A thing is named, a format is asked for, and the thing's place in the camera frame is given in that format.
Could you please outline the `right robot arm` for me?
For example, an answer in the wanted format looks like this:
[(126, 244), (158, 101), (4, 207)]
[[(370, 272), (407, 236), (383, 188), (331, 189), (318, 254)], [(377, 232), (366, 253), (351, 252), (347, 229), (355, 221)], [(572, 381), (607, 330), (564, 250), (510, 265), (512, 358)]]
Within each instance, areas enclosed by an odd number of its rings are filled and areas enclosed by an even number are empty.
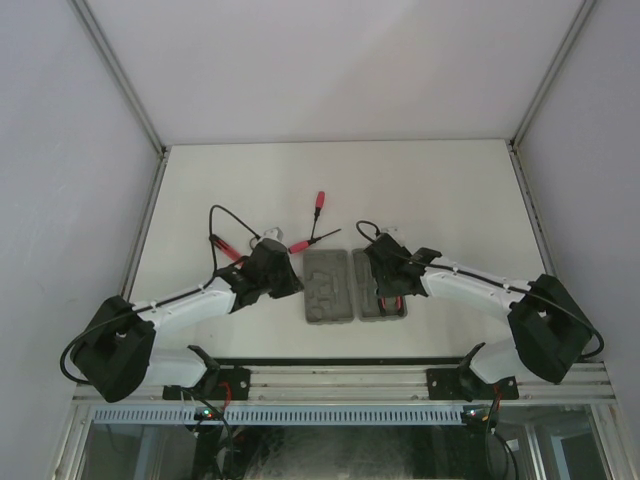
[(525, 371), (559, 384), (575, 363), (604, 349), (601, 333), (555, 276), (522, 281), (490, 275), (437, 250), (410, 252), (388, 232), (364, 253), (379, 297), (457, 301), (508, 326), (507, 338), (479, 342), (456, 367), (457, 389), (467, 400), (483, 398)]

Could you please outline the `grey plastic tool case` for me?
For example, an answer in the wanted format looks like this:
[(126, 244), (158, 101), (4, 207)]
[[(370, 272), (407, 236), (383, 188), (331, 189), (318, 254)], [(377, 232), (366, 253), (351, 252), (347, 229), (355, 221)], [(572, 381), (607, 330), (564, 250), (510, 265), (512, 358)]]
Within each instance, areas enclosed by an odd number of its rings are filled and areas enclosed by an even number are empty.
[(392, 321), (379, 314), (377, 286), (361, 249), (309, 250), (302, 254), (305, 320), (312, 325)]

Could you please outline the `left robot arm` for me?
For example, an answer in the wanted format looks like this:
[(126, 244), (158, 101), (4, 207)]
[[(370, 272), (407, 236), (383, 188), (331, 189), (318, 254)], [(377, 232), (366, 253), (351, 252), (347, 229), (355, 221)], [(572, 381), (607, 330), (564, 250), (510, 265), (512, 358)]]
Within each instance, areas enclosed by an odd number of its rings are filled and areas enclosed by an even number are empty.
[(209, 279), (184, 292), (139, 303), (119, 295), (106, 299), (62, 351), (60, 371), (93, 387), (108, 403), (144, 386), (182, 388), (196, 399), (209, 399), (219, 387), (219, 363), (198, 345), (165, 349), (159, 340), (236, 313), (263, 295), (280, 299), (303, 288), (284, 244), (261, 237), (250, 255), (215, 267)]

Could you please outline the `red black pliers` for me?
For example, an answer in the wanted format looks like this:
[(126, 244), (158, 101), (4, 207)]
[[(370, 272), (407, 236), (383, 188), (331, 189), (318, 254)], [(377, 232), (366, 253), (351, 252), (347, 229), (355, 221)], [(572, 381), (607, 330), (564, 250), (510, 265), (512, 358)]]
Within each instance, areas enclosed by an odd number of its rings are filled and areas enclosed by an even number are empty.
[(403, 318), (406, 316), (404, 298), (402, 296), (378, 298), (377, 304), (382, 318)]

